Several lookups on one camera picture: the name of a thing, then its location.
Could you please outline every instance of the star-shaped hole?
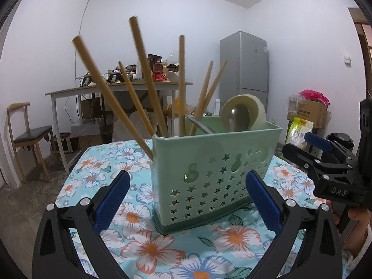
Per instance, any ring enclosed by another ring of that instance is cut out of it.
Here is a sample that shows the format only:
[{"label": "star-shaped hole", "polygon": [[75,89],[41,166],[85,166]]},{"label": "star-shaped hole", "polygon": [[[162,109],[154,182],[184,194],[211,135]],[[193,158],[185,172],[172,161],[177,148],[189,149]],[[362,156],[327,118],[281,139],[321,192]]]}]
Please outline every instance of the star-shaped hole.
[{"label": "star-shaped hole", "polygon": [[177,194],[179,194],[178,189],[177,190],[172,190],[171,195],[176,196]]}]

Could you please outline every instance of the white bottle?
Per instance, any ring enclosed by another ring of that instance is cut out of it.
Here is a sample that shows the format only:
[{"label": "white bottle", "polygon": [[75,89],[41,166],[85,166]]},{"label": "white bottle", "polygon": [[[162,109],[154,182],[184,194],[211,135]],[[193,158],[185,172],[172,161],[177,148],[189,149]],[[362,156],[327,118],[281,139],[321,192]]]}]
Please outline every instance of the white bottle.
[{"label": "white bottle", "polygon": [[216,100],[214,104],[214,114],[215,116],[219,116],[219,106],[221,104],[220,100]]}]

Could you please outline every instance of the black chair cushion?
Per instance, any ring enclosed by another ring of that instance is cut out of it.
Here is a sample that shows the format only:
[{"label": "black chair cushion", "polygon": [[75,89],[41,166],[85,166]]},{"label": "black chair cushion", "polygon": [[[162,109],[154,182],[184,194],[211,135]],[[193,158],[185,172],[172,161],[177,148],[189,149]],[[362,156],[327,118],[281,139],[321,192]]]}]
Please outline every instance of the black chair cushion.
[{"label": "black chair cushion", "polygon": [[14,143],[29,142],[31,140],[37,140],[40,136],[42,136],[49,129],[52,129],[52,126],[44,126],[40,128],[31,129],[30,131],[26,131],[25,133],[17,137],[14,140]]}]

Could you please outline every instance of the chair backrest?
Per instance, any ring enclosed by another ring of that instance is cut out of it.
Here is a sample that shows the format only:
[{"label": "chair backrest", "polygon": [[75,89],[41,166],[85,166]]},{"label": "chair backrest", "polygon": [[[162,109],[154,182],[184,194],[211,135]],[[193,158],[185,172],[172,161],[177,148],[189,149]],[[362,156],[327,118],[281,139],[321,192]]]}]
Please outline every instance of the chair backrest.
[{"label": "chair backrest", "polygon": [[6,113],[8,117],[9,135],[10,135],[10,140],[12,142],[12,145],[14,145],[14,139],[13,139],[12,125],[10,123],[11,112],[17,111],[18,109],[21,109],[21,108],[25,108],[25,125],[26,125],[27,131],[29,131],[30,123],[28,121],[27,106],[30,106],[30,103],[14,103],[14,104],[10,104],[8,108],[6,109]]}]

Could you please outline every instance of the red bottle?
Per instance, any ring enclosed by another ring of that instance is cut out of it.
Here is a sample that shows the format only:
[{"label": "red bottle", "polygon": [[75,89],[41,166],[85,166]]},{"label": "red bottle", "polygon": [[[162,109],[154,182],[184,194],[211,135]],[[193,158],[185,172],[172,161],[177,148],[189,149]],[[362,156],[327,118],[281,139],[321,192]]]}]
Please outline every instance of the red bottle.
[{"label": "red bottle", "polygon": [[163,64],[160,62],[160,60],[157,60],[153,66],[153,81],[163,81]]}]

